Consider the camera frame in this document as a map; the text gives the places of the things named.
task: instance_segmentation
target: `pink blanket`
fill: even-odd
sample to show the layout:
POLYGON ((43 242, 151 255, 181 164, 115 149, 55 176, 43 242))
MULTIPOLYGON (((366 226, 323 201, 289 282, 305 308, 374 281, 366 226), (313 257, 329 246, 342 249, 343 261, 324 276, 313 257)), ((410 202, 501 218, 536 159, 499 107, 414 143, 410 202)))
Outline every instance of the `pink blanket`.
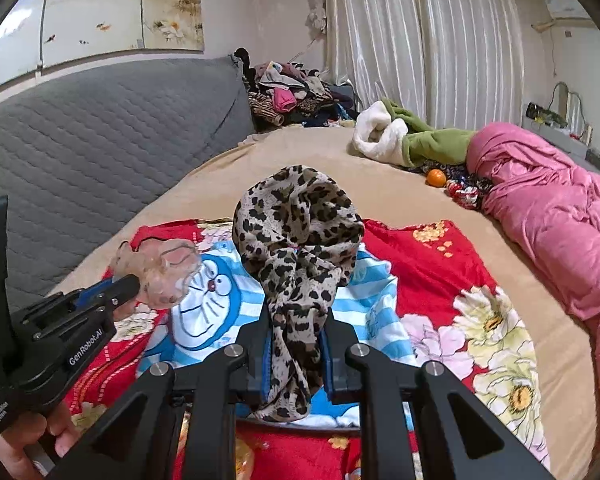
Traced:
POLYGON ((466 165, 495 184, 484 212, 501 222, 565 310, 591 330, 600 385, 600 175, 508 123, 475 134, 466 165))

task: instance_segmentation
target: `doraemon clothing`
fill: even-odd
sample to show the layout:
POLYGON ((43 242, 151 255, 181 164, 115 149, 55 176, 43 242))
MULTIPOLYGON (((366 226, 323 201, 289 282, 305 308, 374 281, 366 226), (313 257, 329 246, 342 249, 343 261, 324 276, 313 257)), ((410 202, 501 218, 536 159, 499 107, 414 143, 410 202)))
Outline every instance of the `doraemon clothing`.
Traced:
MULTIPOLYGON (((396 313, 397 278, 391 263, 378 260, 360 244, 349 285, 339 288, 332 305, 337 320, 353 325, 358 339, 391 359, 415 364, 406 330, 396 313)), ((215 242, 202 253, 202 268, 189 280, 189 293, 154 328, 138 367, 170 362, 174 367, 195 364, 218 348, 235 342, 238 330, 260 315, 264 293, 240 261, 230 240, 215 242)), ((244 410, 238 414, 247 415, 244 410)), ((310 414, 291 425, 334 428, 358 426, 355 404, 332 405, 323 389, 312 399, 310 414)))

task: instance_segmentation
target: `metal bolt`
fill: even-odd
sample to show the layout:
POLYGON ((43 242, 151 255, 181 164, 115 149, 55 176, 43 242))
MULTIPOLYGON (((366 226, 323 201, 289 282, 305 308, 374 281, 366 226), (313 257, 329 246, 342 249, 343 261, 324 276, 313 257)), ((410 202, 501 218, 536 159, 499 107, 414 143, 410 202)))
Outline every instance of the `metal bolt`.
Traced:
POLYGON ((242 345, 233 344, 224 347, 224 355, 228 357, 238 357, 242 355, 242 352, 244 352, 242 345))
POLYGON ((154 363, 149 368, 151 375, 155 375, 157 377, 164 375, 169 371, 169 365, 167 363, 154 363))
POLYGON ((427 372, 427 374, 436 377, 438 375, 442 375, 445 371, 445 367, 442 365, 442 363, 439 363, 438 361, 429 361, 427 364, 424 365, 424 369, 427 372))
POLYGON ((365 355, 368 355, 369 352, 371 352, 369 347, 364 343, 356 343, 355 345, 351 345, 350 350, 353 355, 358 357, 364 357, 365 355))

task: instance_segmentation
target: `gray quilted cover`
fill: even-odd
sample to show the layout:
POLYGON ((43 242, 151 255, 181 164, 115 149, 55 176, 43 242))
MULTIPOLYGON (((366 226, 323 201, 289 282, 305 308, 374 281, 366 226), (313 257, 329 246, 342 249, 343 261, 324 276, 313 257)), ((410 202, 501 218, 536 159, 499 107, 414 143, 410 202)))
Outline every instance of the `gray quilted cover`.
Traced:
POLYGON ((48 293, 144 206, 252 133, 231 57, 104 66, 1 103, 11 308, 48 293))

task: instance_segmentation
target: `leopard print hat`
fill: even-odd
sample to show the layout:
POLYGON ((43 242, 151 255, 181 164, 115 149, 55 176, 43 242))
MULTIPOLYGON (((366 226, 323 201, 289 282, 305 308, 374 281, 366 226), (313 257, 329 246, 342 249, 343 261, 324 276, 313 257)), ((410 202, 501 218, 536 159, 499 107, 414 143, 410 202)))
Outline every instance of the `leopard print hat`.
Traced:
POLYGON ((262 284, 272 321, 270 391, 256 416, 288 422, 308 414, 322 386, 318 333, 336 288, 349 283, 364 224, 332 178, 289 166, 238 203, 233 238, 262 284))

